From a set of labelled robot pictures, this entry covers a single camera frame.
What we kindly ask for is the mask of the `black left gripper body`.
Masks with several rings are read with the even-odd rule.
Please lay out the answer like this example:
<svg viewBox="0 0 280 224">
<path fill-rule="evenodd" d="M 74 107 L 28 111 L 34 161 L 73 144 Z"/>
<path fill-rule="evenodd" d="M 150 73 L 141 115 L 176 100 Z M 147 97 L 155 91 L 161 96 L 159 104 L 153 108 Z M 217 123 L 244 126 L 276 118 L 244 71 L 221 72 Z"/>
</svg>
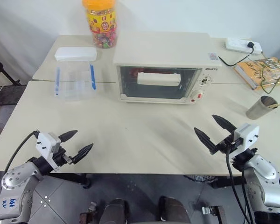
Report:
<svg viewBox="0 0 280 224">
<path fill-rule="evenodd" d="M 62 167 L 64 164 L 73 163 L 73 159 L 70 156 L 67 156 L 65 153 L 66 150 L 60 147 L 58 151 L 53 154 L 53 161 L 58 167 Z"/>
</svg>

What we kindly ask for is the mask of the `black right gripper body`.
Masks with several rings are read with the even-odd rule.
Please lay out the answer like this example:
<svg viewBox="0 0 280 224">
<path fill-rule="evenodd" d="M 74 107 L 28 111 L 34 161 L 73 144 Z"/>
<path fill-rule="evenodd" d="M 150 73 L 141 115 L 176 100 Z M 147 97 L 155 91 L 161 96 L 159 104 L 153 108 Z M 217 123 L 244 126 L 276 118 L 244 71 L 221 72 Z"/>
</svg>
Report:
<svg viewBox="0 0 280 224">
<path fill-rule="evenodd" d="M 219 142 L 216 145 L 215 153 L 219 151 L 219 152 L 225 154 L 228 149 L 230 150 L 230 152 L 233 152 L 242 143 L 243 143 L 243 139 L 242 138 L 238 138 L 238 139 L 234 140 L 234 135 L 230 134 L 229 136 L 224 138 L 221 142 Z"/>
</svg>

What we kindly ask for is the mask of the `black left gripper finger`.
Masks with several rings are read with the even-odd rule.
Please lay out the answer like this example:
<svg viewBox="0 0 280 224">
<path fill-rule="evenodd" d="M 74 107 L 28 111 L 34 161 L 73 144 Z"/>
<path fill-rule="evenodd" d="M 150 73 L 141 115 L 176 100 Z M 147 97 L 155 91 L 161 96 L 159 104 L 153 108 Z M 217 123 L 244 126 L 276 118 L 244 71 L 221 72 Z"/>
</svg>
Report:
<svg viewBox="0 0 280 224">
<path fill-rule="evenodd" d="M 71 131 L 68 131 L 68 132 L 65 132 L 65 133 L 59 135 L 58 138 L 63 143 L 63 142 L 68 141 L 69 139 L 71 139 L 77 132 L 78 132 L 78 130 L 71 130 Z"/>
<path fill-rule="evenodd" d="M 78 151 L 78 154 L 72 157 L 72 163 L 77 164 L 79 161 L 81 161 L 91 150 L 93 147 L 93 143 L 83 147 L 81 150 Z"/>
</svg>

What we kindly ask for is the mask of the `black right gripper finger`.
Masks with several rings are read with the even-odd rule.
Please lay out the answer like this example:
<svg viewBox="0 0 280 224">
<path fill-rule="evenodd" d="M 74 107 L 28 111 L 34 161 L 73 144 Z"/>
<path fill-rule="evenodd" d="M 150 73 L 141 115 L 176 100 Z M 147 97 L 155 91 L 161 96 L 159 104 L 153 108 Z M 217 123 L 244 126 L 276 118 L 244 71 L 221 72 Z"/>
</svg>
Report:
<svg viewBox="0 0 280 224">
<path fill-rule="evenodd" d="M 216 145 L 210 140 L 209 136 L 198 128 L 194 128 L 194 131 L 199 140 L 208 148 L 211 154 L 216 153 Z"/>
<path fill-rule="evenodd" d="M 234 134 L 236 127 L 232 123 L 218 115 L 213 114 L 212 117 L 223 129 L 227 130 L 230 134 Z"/>
</svg>

